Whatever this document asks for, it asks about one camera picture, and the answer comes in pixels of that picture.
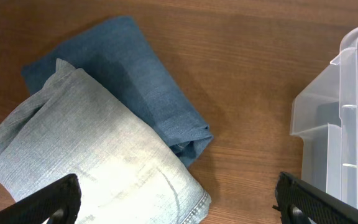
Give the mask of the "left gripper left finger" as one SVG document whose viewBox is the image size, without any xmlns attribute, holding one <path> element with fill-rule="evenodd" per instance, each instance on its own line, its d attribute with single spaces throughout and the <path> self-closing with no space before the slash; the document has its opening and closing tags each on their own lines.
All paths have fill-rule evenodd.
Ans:
<svg viewBox="0 0 358 224">
<path fill-rule="evenodd" d="M 75 174 L 50 185 L 0 211 L 0 224 L 74 224 L 81 206 L 81 189 Z"/>
</svg>

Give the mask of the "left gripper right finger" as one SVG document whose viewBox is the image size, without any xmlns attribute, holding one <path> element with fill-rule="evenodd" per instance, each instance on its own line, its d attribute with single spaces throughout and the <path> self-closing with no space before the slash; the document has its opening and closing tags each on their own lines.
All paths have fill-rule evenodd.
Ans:
<svg viewBox="0 0 358 224">
<path fill-rule="evenodd" d="M 279 174 L 275 198 L 283 224 L 358 224 L 358 209 L 287 172 Z"/>
</svg>

